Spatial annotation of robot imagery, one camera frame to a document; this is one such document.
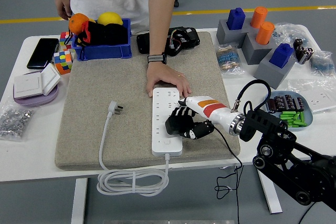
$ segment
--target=table leg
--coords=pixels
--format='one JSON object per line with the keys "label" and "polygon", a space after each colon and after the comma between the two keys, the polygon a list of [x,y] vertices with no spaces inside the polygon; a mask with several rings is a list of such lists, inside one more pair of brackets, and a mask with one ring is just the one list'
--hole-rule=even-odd
{"label": "table leg", "polygon": [[73,196],[74,204],[72,207],[71,224],[84,223],[87,184],[88,184],[87,178],[76,179],[75,195]]}
{"label": "table leg", "polygon": [[258,171],[261,185],[263,186],[264,194],[267,200],[268,209],[271,214],[277,214],[282,212],[277,192],[275,191],[272,180],[266,177],[263,173]]}

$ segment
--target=person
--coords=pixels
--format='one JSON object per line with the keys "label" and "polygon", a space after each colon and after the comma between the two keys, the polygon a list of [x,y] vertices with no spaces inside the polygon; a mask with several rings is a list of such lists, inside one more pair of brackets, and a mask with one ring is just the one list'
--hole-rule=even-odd
{"label": "person", "polygon": [[[83,13],[97,19],[101,13],[116,12],[131,19],[132,33],[150,32],[150,55],[164,52],[170,26],[174,0],[55,0],[58,15],[68,20],[72,13]],[[146,91],[153,95],[154,85],[164,81],[177,87],[180,96],[191,94],[186,76],[160,61],[149,62],[147,67]]]}

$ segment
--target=purple tray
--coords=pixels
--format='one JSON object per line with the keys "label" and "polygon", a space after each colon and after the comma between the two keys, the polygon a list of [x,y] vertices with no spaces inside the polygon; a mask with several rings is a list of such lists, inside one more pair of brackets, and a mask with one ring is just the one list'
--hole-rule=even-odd
{"label": "purple tray", "polygon": [[13,99],[16,103],[21,104],[23,106],[39,106],[51,102],[53,99],[56,98],[57,94],[58,94],[58,85],[56,85],[48,95],[39,94],[33,97],[14,98],[14,85],[13,85]]}

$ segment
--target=gray floor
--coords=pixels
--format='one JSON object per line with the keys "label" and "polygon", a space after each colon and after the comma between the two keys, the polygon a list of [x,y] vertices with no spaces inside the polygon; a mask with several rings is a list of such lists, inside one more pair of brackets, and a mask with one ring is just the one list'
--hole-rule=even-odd
{"label": "gray floor", "polygon": [[[232,9],[287,6],[336,5],[336,0],[179,0],[177,10]],[[0,20],[56,17],[54,0],[0,0]],[[269,12],[267,20],[305,25],[322,50],[336,52],[334,31],[336,10]],[[227,14],[174,16],[172,26],[217,27]],[[0,94],[6,87],[25,38],[60,34],[67,22],[0,24]],[[216,199],[217,176],[228,171],[218,168],[174,171],[163,193],[154,198],[137,195],[106,197],[96,192],[90,179],[85,223],[104,220],[231,219],[237,223],[235,194]],[[229,179],[226,184],[234,186]],[[0,223],[70,223],[74,195],[73,179],[41,180],[0,185]],[[297,204],[277,188],[282,214],[270,215],[261,193],[255,169],[244,168],[239,189],[240,223],[298,223],[307,207]],[[323,203],[316,204],[302,223],[335,223],[336,213]]]}

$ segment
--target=white table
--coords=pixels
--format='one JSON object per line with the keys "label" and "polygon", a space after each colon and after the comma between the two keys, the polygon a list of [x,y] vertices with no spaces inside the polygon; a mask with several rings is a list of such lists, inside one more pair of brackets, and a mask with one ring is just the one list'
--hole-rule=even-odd
{"label": "white table", "polygon": [[[212,28],[200,29],[199,31],[210,32],[214,44],[218,44],[216,30],[216,28]],[[23,42],[0,106],[13,94],[14,77],[30,71],[26,68],[26,65],[40,38],[39,36],[28,37]],[[225,77],[223,79],[231,107],[243,86],[255,79],[251,73],[256,70],[257,66],[248,66],[244,57],[241,56],[240,58],[246,73],[242,76]],[[287,87],[286,80],[288,79],[314,79],[308,67],[308,64],[295,64],[277,90],[285,89]],[[101,172],[100,170],[64,171],[55,166],[56,142],[66,99],[68,81],[69,74],[62,76],[57,97],[53,102],[43,105],[38,109],[33,120],[30,122],[23,142],[0,141],[0,182],[62,177],[86,178],[98,175]],[[242,111],[244,103],[247,100],[250,100],[254,106],[258,105],[264,99],[266,93],[267,91],[264,86],[253,85],[244,93],[240,110]],[[336,113],[315,114],[313,122],[308,128],[294,132],[297,136],[297,142],[321,154],[335,155],[336,142],[330,137],[336,134],[335,121]],[[241,151],[238,158],[243,164],[252,164],[260,137],[261,133],[257,132],[249,142],[240,142]],[[306,155],[300,152],[294,151],[293,153],[298,158],[306,158]],[[235,159],[171,164],[170,167],[174,169],[193,169],[233,165],[238,165]],[[161,169],[164,168],[164,165],[154,167]],[[80,193],[82,196],[85,192],[84,189],[86,189],[86,182],[82,183],[82,191]]]}

